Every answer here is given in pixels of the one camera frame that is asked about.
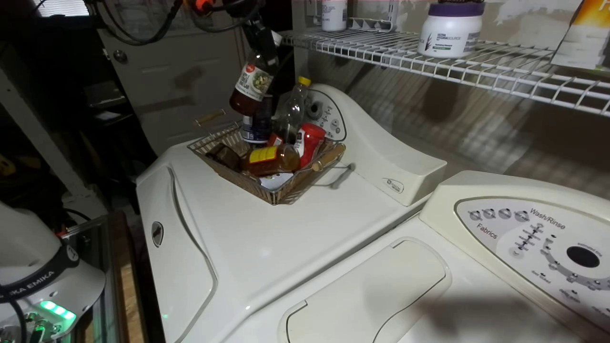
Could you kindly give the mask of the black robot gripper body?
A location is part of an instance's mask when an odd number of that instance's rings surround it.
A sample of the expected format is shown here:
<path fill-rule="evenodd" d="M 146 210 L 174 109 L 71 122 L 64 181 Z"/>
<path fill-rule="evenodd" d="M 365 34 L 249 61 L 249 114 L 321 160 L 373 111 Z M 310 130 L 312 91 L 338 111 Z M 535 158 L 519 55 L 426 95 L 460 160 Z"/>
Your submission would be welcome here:
<path fill-rule="evenodd" d="M 283 93 L 291 91 L 294 84 L 294 50 L 291 46 L 279 46 L 279 71 L 272 82 L 264 103 L 254 116 L 245 118 L 247 141 L 268 141 L 273 133 L 273 118 Z"/>

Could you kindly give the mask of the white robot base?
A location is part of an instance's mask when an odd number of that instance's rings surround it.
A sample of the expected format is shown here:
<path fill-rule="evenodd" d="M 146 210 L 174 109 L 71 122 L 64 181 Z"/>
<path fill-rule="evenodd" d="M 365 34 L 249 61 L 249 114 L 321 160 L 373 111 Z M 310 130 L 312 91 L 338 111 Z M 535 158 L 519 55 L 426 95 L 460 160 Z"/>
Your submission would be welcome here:
<path fill-rule="evenodd" d="M 0 343 L 58 343 L 104 290 L 106 273 L 37 213 L 0 204 Z"/>

